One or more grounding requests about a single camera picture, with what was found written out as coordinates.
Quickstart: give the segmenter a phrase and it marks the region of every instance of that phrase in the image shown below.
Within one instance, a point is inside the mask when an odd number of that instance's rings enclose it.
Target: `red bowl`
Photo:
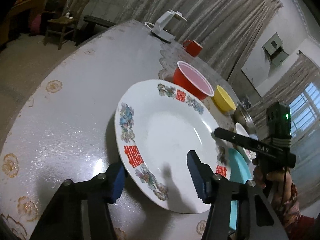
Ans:
[[[173,83],[183,87],[199,100],[213,97],[214,95],[213,88],[206,78],[184,61],[178,61],[178,67],[173,74]]]

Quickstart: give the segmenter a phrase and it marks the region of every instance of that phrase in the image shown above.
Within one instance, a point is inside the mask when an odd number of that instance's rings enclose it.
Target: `red patterned sleeve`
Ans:
[[[287,202],[281,205],[281,200],[273,199],[271,205],[290,240],[301,240],[315,223],[314,218],[301,215],[298,191],[294,183],[291,184],[291,198]]]

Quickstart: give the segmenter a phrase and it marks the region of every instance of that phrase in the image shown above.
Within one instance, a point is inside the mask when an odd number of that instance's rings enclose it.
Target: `red cup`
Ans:
[[[184,61],[178,61],[178,67],[173,74],[173,83],[183,87],[199,100],[214,95],[213,88],[206,78]]]
[[[202,46],[198,42],[191,40],[183,42],[182,46],[186,49],[186,52],[188,52],[192,57],[198,56],[202,49]]]

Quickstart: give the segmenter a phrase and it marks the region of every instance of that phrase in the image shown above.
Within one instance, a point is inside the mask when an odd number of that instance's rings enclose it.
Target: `bench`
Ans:
[[[84,31],[83,31],[84,34],[82,36],[82,39],[80,41],[78,41],[75,46],[78,46],[80,43],[82,43],[82,42],[86,41],[87,39],[89,39],[92,36],[94,27],[96,25],[100,25],[100,26],[103,26],[103,27],[106,27],[106,28],[110,28],[110,27],[116,25],[113,22],[110,22],[110,21],[107,21],[107,20],[104,20],[104,19],[100,19],[100,18],[97,18],[97,17],[94,17],[94,16],[90,16],[90,15],[84,16],[83,17],[83,21],[87,22],[87,25],[84,28]]]

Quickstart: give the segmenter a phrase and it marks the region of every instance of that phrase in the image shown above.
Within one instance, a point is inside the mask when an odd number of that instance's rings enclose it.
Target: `round table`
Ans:
[[[118,160],[114,112],[136,82],[170,78],[178,60],[196,67],[235,103],[230,85],[201,59],[164,43],[135,20],[108,29],[63,60],[21,109],[1,154],[0,211],[9,228],[29,239],[65,179],[89,180]],[[203,101],[218,124],[232,129],[210,98]],[[201,239],[208,211],[179,214],[149,200],[128,177],[109,205],[118,239]],[[84,228],[87,239],[88,228]]]

